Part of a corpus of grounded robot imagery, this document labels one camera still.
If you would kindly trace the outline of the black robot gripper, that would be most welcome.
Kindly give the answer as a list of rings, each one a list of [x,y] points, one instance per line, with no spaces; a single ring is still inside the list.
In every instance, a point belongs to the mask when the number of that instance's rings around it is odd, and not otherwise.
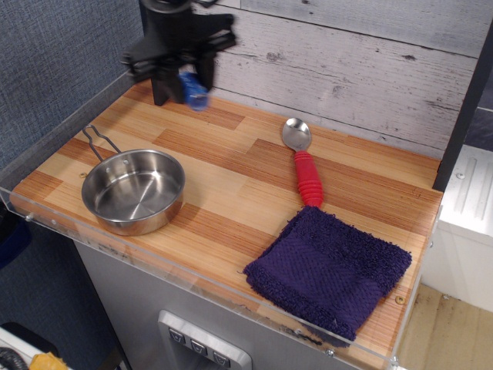
[[[144,36],[122,54],[121,62],[136,81],[151,78],[155,104],[184,103],[179,69],[195,66],[201,85],[213,88],[219,52],[236,45],[231,14],[198,14],[214,1],[141,1]]]

